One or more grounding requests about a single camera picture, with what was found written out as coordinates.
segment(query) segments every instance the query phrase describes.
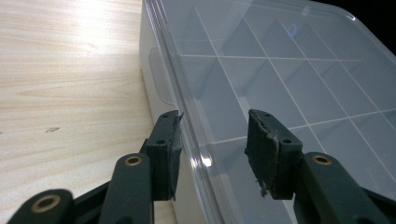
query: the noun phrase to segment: wooden table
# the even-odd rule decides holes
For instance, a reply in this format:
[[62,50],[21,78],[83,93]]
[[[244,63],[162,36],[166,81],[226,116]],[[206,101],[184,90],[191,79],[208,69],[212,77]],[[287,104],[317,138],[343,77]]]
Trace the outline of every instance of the wooden table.
[[[153,123],[141,0],[0,1],[0,223],[46,189],[105,183]],[[156,223],[176,223],[156,203]]]

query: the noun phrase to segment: clear plastic container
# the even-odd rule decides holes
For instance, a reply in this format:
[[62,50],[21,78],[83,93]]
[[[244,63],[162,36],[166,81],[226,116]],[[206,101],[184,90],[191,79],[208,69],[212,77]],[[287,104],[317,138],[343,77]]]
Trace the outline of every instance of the clear plastic container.
[[244,154],[250,108],[396,200],[396,59],[353,15],[298,0],[146,0],[143,11],[142,64],[156,49],[150,63],[163,66],[142,65],[145,80],[154,76],[160,98],[169,87],[163,103],[185,113],[191,194],[206,222],[296,222],[292,201],[260,195]]

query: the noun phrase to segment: plastic storage box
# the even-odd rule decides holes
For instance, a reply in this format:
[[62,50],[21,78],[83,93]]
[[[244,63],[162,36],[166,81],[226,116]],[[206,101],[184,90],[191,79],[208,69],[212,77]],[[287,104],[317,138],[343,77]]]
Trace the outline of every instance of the plastic storage box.
[[396,200],[396,59],[343,9],[146,0],[140,56],[153,118],[185,113],[179,223],[296,222],[292,201],[260,195],[244,154],[250,108]]

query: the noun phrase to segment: black mechanical arm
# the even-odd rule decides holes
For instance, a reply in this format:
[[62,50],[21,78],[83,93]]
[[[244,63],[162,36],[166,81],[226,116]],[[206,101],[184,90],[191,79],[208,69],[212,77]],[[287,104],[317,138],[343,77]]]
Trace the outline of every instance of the black mechanical arm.
[[[161,115],[140,152],[120,158],[104,185],[76,199],[65,189],[41,192],[8,223],[153,223],[153,201],[175,197],[180,120],[177,111]],[[396,202],[359,187],[335,158],[302,148],[271,114],[249,110],[245,153],[262,197],[294,196],[300,224],[396,223]]]
[[181,118],[177,111],[162,114],[140,152],[117,161],[109,182],[76,199],[65,189],[41,192],[8,223],[154,223],[153,201],[175,197]]
[[249,110],[248,162],[275,200],[291,200],[300,224],[396,223],[396,202],[361,188],[335,158],[303,153],[303,144],[271,114]]

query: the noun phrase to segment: dark background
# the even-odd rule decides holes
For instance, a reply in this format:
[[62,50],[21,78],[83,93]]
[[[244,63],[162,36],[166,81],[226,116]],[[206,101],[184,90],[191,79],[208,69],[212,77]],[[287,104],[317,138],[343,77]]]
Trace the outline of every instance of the dark background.
[[396,0],[315,0],[341,7],[357,17],[396,55]]

